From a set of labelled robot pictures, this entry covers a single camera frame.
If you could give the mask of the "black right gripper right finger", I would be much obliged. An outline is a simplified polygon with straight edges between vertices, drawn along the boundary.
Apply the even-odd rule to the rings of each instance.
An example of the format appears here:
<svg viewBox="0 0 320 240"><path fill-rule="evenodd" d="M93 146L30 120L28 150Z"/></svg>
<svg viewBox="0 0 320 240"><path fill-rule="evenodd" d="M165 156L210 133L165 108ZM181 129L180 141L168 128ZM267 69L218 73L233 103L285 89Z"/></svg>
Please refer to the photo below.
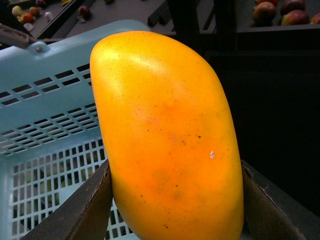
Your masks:
<svg viewBox="0 0 320 240"><path fill-rule="evenodd" d="M241 161L244 215L254 240L318 240L320 218Z"/></svg>

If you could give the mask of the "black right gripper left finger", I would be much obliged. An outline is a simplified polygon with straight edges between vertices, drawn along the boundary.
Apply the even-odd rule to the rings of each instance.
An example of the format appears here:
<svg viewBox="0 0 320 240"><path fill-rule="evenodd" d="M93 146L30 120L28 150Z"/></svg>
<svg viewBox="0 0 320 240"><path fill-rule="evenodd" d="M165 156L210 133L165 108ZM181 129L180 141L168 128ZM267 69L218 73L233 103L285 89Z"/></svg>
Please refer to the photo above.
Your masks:
<svg viewBox="0 0 320 240"><path fill-rule="evenodd" d="M106 160L57 210L23 240L103 240L113 199Z"/></svg>

